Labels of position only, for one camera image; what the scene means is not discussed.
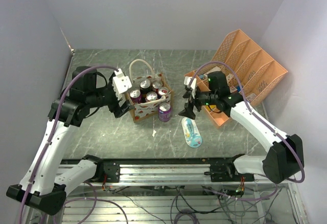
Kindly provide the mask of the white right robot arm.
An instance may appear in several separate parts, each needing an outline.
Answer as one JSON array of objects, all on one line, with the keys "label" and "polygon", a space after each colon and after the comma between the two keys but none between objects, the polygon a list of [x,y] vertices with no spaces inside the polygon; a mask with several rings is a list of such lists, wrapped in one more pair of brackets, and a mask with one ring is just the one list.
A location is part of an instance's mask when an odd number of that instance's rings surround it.
[{"label": "white right robot arm", "polygon": [[289,135],[256,112],[239,92],[231,92],[226,76],[216,71],[207,76],[209,90],[201,91],[195,77],[185,77],[184,98],[187,99],[180,116],[195,119],[194,109],[214,105],[218,111],[232,118],[246,128],[262,145],[265,156],[238,155],[225,168],[225,175],[231,181],[243,174],[259,174],[275,184],[284,180],[296,181],[292,176],[301,173],[298,182],[305,179],[302,139]]}]

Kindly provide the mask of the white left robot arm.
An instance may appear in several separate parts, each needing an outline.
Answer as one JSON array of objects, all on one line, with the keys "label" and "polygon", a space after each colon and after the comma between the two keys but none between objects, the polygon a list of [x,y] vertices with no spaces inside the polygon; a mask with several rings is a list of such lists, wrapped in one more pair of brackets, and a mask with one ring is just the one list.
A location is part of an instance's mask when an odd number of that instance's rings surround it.
[{"label": "white left robot arm", "polygon": [[48,215],[57,214],[66,197],[85,181],[98,182],[104,176],[103,160],[86,155],[63,174],[57,170],[75,130],[88,118],[92,108],[107,106],[116,118],[133,109],[125,100],[132,87],[128,76],[114,68],[103,87],[97,87],[101,65],[80,66],[60,98],[51,105],[46,131],[28,172],[19,184],[9,186],[6,195]]}]

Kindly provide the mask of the purple Fanta can front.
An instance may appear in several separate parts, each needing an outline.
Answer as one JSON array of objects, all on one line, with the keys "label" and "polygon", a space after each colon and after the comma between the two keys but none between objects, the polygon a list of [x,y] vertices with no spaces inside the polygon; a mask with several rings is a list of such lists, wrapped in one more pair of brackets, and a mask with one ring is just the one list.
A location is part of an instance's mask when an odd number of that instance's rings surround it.
[{"label": "purple Fanta can front", "polygon": [[140,104],[142,102],[141,91],[138,88],[134,88],[129,92],[130,99],[133,103]]}]

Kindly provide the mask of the black yellow beverage can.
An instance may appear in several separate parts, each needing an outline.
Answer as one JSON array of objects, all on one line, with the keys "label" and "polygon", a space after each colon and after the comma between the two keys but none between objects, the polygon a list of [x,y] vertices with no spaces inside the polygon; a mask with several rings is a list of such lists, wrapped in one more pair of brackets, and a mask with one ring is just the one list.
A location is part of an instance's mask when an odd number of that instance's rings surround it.
[{"label": "black yellow beverage can", "polygon": [[151,81],[149,79],[144,79],[139,84],[139,89],[142,98],[146,98],[146,94],[151,91]]}]

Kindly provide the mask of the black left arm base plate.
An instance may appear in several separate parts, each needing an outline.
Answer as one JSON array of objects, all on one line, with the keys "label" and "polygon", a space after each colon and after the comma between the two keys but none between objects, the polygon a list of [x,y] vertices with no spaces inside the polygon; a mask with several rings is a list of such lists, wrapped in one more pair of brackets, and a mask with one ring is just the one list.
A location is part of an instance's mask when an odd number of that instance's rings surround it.
[{"label": "black left arm base plate", "polygon": [[91,182],[118,183],[120,180],[120,166],[115,161],[100,158],[88,159],[96,165],[96,171],[89,179]]}]

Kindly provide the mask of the blue Red Bull can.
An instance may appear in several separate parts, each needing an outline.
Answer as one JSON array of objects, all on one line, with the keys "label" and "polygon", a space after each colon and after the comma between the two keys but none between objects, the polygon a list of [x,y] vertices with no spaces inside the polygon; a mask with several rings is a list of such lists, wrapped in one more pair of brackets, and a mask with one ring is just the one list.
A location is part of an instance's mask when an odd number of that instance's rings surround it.
[{"label": "blue Red Bull can", "polygon": [[162,98],[162,97],[167,98],[169,96],[169,93],[170,93],[169,89],[165,86],[162,86],[158,89],[158,97],[159,98]]}]

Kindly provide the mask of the purple fanta can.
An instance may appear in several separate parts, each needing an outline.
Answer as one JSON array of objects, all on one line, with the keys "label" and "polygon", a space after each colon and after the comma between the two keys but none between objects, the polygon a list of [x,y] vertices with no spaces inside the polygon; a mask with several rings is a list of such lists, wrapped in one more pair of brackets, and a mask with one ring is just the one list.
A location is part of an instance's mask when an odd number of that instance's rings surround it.
[{"label": "purple fanta can", "polygon": [[141,91],[138,88],[134,88],[129,92],[130,99],[133,103],[140,104],[142,102]]},{"label": "purple fanta can", "polygon": [[168,102],[162,102],[158,106],[158,118],[162,122],[168,122],[171,116],[171,105]]}]

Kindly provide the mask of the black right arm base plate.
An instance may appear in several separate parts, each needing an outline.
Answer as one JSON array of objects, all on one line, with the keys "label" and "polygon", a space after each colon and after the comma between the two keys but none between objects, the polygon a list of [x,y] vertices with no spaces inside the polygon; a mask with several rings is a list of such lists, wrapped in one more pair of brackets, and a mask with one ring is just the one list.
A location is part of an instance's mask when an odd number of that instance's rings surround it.
[{"label": "black right arm base plate", "polygon": [[211,182],[253,182],[254,174],[239,173],[235,166],[234,161],[244,154],[237,154],[228,158],[208,158],[207,163],[210,164],[209,170],[204,172],[204,175],[211,178]]}]

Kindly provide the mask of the watermelon canvas bag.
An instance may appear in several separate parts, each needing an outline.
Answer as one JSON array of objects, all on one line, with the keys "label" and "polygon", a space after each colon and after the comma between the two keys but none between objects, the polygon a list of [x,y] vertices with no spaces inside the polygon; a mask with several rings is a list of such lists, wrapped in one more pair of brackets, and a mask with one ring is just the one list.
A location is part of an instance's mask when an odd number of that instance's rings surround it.
[{"label": "watermelon canvas bag", "polygon": [[[150,73],[142,76],[135,75],[133,66],[138,62],[147,66]],[[162,72],[156,73],[145,60],[136,59],[130,63],[129,77],[132,87],[125,97],[133,106],[130,114],[134,123],[157,115],[161,103],[172,104],[173,90],[168,85],[166,77]]]}]

